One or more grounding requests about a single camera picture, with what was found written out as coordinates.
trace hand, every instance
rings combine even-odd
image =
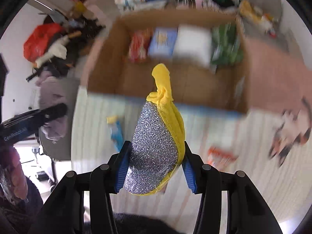
[[[12,160],[13,169],[11,171],[12,191],[17,198],[25,200],[28,193],[28,185],[26,176],[21,168],[20,156],[17,150],[13,147],[10,148],[10,157]]]

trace dark sleeve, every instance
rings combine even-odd
[[[28,232],[43,206],[43,201],[37,187],[29,178],[26,177],[26,179],[28,185],[28,201],[23,200],[14,206],[6,199],[0,198],[1,213],[5,218],[0,218],[0,221],[7,220],[18,234],[26,234]]]

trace cardboard box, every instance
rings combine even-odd
[[[139,11],[118,18],[102,46],[95,68],[89,77],[88,91],[103,94],[119,94],[146,98],[156,90],[152,69],[164,63],[170,71],[173,99],[177,103],[209,106],[246,113],[248,105],[246,87],[248,83],[248,54],[244,38],[241,45],[244,60],[231,68],[218,69],[216,74],[191,62],[150,60],[134,64],[125,61],[131,34],[136,30],[156,27],[178,27],[180,24],[212,28],[235,22],[234,15],[218,12],[189,10]]]

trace metal bolt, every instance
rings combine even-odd
[[[206,171],[210,170],[211,169],[211,165],[208,165],[208,164],[203,164],[202,165],[202,168]]]
[[[245,173],[243,171],[238,171],[236,174],[238,177],[245,177]]]
[[[75,172],[73,171],[69,171],[68,173],[66,173],[66,177],[71,178],[75,175]]]
[[[109,168],[110,166],[108,165],[108,164],[103,164],[103,165],[101,165],[101,167],[100,167],[100,169],[102,170],[102,171],[105,171],[105,170],[108,170],[108,168]]]

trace white striped surface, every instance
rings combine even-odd
[[[77,173],[92,171],[107,163],[116,153],[110,139],[106,117],[124,117],[125,140],[132,140],[144,99],[130,101],[124,97],[88,94],[80,86],[72,129],[72,168]],[[277,157],[268,160],[268,151],[280,117],[252,110],[247,117],[234,119],[208,115],[203,111],[180,108],[186,141],[193,153],[207,160],[211,145],[233,151],[239,157],[227,172],[243,170],[258,188],[278,222],[293,217],[302,207],[312,186],[312,144],[293,147],[283,166],[278,168]],[[222,194],[220,233],[226,230],[226,193]],[[182,167],[169,181],[164,194],[135,196],[121,189],[111,195],[113,211],[152,216],[162,219],[184,233],[192,233],[200,203],[200,195],[188,189]]]

